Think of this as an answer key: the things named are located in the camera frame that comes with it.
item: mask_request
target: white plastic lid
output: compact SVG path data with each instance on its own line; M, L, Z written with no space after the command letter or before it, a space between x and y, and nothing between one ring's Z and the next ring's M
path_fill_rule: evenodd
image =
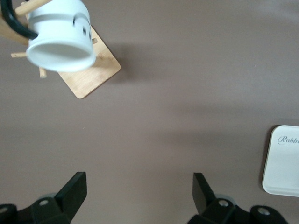
M299 127L276 127L269 144L263 175L269 194L299 197Z

